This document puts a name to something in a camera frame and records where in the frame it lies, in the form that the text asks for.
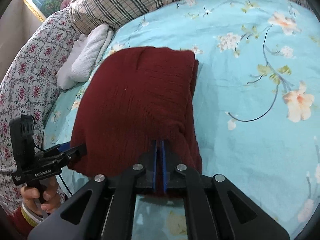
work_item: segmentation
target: cable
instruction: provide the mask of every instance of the cable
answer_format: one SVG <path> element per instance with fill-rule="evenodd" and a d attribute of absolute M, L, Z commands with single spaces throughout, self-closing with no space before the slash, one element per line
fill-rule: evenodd
<path fill-rule="evenodd" d="M 35 144 L 35 147 L 36 147 L 37 149 L 39 149 L 40 151 L 43 151 L 43 152 L 45 153 L 45 150 L 44 150 L 44 149 L 41 149 L 38 145 Z"/>
<path fill-rule="evenodd" d="M 32 115 L 32 119 L 33 119 L 33 128 L 35 127 L 36 125 L 36 119 L 34 118 L 34 116 Z M 46 152 L 44 149 L 41 149 L 39 146 L 37 146 L 35 144 L 35 147 L 37 149 L 39 149 L 40 151 L 43 151 L 44 153 Z M 59 174 L 59 178 L 61 179 L 63 185 L 66 187 L 66 189 L 68 190 L 68 192 L 70 193 L 71 196 L 73 196 L 73 194 L 71 193 L 70 189 L 68 188 L 67 184 L 64 182 L 63 178 L 61 177 L 61 175 Z"/>
<path fill-rule="evenodd" d="M 61 175 L 59 174 L 59 178 L 61 179 L 63 185 L 66 187 L 67 191 L 70 193 L 71 196 L 73 196 L 73 194 L 71 193 L 70 189 L 68 188 L 68 186 L 65 184 L 63 178 L 61 177 Z"/>

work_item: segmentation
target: floral blanket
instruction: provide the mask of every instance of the floral blanket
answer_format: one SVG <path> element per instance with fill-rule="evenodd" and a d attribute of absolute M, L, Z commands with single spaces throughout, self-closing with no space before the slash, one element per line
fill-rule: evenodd
<path fill-rule="evenodd" d="M 68 9 L 51 15 L 22 47 L 0 85 L 0 204 L 12 214 L 22 202 L 20 187 L 10 172 L 12 155 L 9 121 L 21 114 L 35 118 L 34 141 L 42 144 L 44 120 L 58 98 L 55 74 L 67 60 L 78 39 Z"/>
<path fill-rule="evenodd" d="M 137 46 L 191 49 L 199 60 L 193 107 L 203 174 L 224 174 L 293 239 L 320 199 L 319 25 L 288 0 L 184 0 L 120 28 L 104 57 Z M 89 84 L 64 107 L 70 113 L 52 110 L 48 122 L 60 128 L 45 132 L 54 138 L 48 145 L 70 137 L 63 129 L 71 132 Z M 147 223 L 146 234 L 160 229 L 167 237 L 154 239 L 186 239 L 184 226 L 170 230 L 166 222 L 181 221 L 182 207 L 152 204 L 137 202 L 133 237 Z M 149 223 L 149 211 L 162 215 Z"/>

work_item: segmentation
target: knit fabric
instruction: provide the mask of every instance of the knit fabric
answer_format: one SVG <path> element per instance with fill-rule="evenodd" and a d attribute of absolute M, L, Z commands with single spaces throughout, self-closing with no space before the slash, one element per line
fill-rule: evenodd
<path fill-rule="evenodd" d="M 29 235 L 30 231 L 33 229 L 33 226 L 30 225 L 23 217 L 21 207 L 19 207 L 13 215 L 8 215 L 8 219 L 24 237 Z"/>
<path fill-rule="evenodd" d="M 119 175 L 151 140 L 169 140 L 184 164 L 202 171 L 193 125 L 198 61 L 192 51 L 140 47 L 109 56 L 78 109 L 71 146 L 87 155 L 70 168 L 93 177 Z"/>

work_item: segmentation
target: wall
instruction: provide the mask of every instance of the wall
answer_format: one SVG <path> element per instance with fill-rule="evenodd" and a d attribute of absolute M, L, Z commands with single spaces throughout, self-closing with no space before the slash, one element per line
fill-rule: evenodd
<path fill-rule="evenodd" d="M 41 25 L 23 0 L 12 0 L 0 19 L 0 81 L 22 46 Z"/>

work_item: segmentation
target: hand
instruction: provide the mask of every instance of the hand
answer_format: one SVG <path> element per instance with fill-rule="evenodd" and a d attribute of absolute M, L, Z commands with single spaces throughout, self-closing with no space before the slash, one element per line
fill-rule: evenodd
<path fill-rule="evenodd" d="M 41 209 L 47 213 L 54 212 L 60 205 L 60 195 L 57 193 L 58 182 L 55 176 L 49 178 L 49 185 L 43 193 L 43 198 L 46 202 L 41 204 Z M 39 198 L 40 193 L 34 187 L 22 187 L 21 195 L 23 197 L 24 204 L 35 214 L 41 216 L 41 210 L 39 210 L 33 201 L 33 199 Z"/>

